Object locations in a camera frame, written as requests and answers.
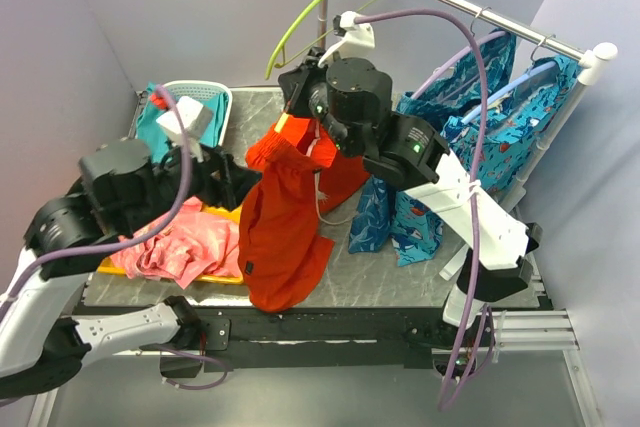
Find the yellow hanger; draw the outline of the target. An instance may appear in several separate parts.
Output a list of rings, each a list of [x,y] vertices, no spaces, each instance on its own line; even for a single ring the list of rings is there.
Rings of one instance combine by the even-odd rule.
[[[284,125],[286,124],[287,120],[289,119],[289,115],[286,113],[283,113],[280,118],[278,119],[275,127],[274,127],[274,131],[275,132],[281,132]]]

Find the orange shorts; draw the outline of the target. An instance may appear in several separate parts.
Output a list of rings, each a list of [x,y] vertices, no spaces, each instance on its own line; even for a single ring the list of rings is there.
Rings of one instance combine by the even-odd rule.
[[[370,177],[361,158],[340,153],[317,121],[289,115],[281,132],[276,123],[246,153],[262,179],[244,199],[239,223],[249,300],[270,313],[299,304],[317,286],[334,247],[319,232],[320,217]]]

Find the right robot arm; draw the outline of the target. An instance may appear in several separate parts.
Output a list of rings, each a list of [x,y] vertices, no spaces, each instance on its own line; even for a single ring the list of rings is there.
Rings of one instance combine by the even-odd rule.
[[[468,246],[444,304],[438,334],[460,345],[483,305],[524,290],[533,273],[526,255],[542,229],[504,210],[472,181],[447,141],[424,119],[392,109],[392,79],[364,58],[325,65],[312,49],[278,77],[284,110],[317,120],[335,147],[364,169],[438,215]]]

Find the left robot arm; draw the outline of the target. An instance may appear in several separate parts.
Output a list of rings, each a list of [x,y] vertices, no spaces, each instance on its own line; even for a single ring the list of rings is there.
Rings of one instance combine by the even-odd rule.
[[[3,403],[54,390],[122,351],[196,346],[202,323],[182,296],[94,320],[64,310],[102,261],[126,249],[141,228],[193,197],[233,210],[260,180],[220,147],[205,148],[201,158],[174,148],[154,163],[148,146],[130,138],[84,156],[79,168],[69,192],[34,216],[1,300]]]

